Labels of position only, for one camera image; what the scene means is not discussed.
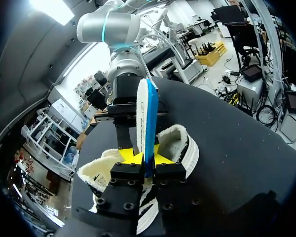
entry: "black monitor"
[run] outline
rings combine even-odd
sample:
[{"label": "black monitor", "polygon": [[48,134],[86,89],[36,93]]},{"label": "black monitor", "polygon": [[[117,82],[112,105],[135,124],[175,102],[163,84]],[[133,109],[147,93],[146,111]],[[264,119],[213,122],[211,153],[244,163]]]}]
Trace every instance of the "black monitor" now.
[{"label": "black monitor", "polygon": [[85,95],[86,95],[86,96],[89,96],[89,95],[92,94],[92,92],[93,92],[93,89],[92,89],[92,87],[91,87],[91,88],[87,89],[87,91],[85,92]]},{"label": "black monitor", "polygon": [[96,109],[103,110],[107,107],[105,102],[105,95],[95,90],[87,99]]},{"label": "black monitor", "polygon": [[213,21],[219,21],[218,16],[217,15],[211,15],[211,18],[213,19]]},{"label": "black monitor", "polygon": [[214,9],[214,11],[223,25],[243,25],[247,23],[238,6],[223,6]]}]

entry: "black and white shoe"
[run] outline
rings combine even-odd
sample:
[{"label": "black and white shoe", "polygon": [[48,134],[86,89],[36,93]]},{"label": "black and white shoe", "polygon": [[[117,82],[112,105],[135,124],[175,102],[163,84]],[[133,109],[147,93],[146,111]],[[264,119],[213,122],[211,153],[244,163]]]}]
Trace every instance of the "black and white shoe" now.
[{"label": "black and white shoe", "polygon": [[[195,141],[189,136],[185,127],[173,125],[157,135],[159,140],[158,154],[172,160],[180,161],[186,169],[186,178],[194,170],[198,157],[199,149]],[[111,169],[116,162],[124,162],[124,158],[118,149],[104,151],[101,158],[96,159],[78,171],[78,176],[89,185],[93,195],[93,207],[89,210],[96,212],[96,199],[111,179]],[[158,203],[155,195],[155,186],[152,178],[145,179],[143,193],[140,200],[139,220],[137,234],[147,229],[158,214]]]},{"label": "black and white shoe", "polygon": [[[173,162],[181,162],[186,169],[186,178],[194,170],[199,157],[199,149],[196,142],[189,136],[186,128],[181,125],[173,125],[157,135],[159,140],[158,154]],[[141,208],[137,225],[137,234],[147,229],[158,214],[158,202],[155,196],[155,186],[144,189],[141,198]]]}]

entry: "white machine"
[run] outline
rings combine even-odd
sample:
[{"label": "white machine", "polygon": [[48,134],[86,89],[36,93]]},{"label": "white machine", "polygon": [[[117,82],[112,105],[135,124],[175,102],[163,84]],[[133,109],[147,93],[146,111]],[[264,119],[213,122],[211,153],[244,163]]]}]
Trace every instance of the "white machine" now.
[{"label": "white machine", "polygon": [[249,107],[252,105],[252,109],[256,109],[259,103],[259,99],[263,90],[263,79],[260,78],[254,82],[249,82],[246,79],[240,80],[238,87],[238,93],[242,94]]},{"label": "white machine", "polygon": [[80,134],[83,132],[82,122],[83,119],[77,115],[69,106],[62,100],[58,99],[54,102],[49,109],[56,117],[59,119],[64,120],[68,126],[75,131],[76,133]]}]

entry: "desk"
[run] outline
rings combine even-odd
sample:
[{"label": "desk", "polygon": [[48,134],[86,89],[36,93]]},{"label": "desk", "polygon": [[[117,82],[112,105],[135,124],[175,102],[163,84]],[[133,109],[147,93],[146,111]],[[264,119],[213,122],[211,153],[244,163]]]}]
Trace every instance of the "desk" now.
[{"label": "desk", "polygon": [[[296,178],[296,151],[278,134],[202,89],[177,81],[153,80],[171,123],[185,126],[199,147],[200,157],[189,179],[204,205],[231,212],[269,190],[284,202]],[[135,144],[135,128],[130,129],[130,137]],[[112,148],[117,148],[114,124],[100,122],[86,137],[77,167]],[[78,217],[78,207],[88,210],[92,205],[91,190],[76,175],[72,216]],[[159,221],[158,214],[140,235],[161,234]]]},{"label": "desk", "polygon": [[182,43],[184,46],[188,46],[188,38],[186,38],[189,34],[192,34],[192,32],[185,32],[185,33],[182,33],[182,34],[178,34],[178,37],[179,39],[182,40]]},{"label": "desk", "polygon": [[201,31],[202,31],[203,34],[205,34],[205,33],[204,33],[204,31],[203,31],[203,29],[202,29],[202,27],[201,27],[201,24],[204,23],[205,21],[206,21],[206,20],[201,20],[201,21],[196,21],[196,22],[194,23],[194,26],[198,26],[198,27],[201,29]]}]

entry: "yellow crate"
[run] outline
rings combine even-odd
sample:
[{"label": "yellow crate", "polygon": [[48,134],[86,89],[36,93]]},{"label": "yellow crate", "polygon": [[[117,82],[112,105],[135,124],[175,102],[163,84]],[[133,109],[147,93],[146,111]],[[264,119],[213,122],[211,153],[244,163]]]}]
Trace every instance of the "yellow crate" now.
[{"label": "yellow crate", "polygon": [[217,61],[220,59],[221,56],[223,56],[224,53],[227,52],[223,42],[219,41],[216,42],[213,47],[215,47],[215,50],[213,52],[210,52],[207,55],[195,55],[194,58],[199,61],[202,65],[207,65],[212,67],[217,63]]},{"label": "yellow crate", "polygon": [[199,61],[202,65],[213,66],[217,61],[220,59],[220,55],[218,52],[213,51],[207,55],[196,55],[194,56],[195,59]]}]

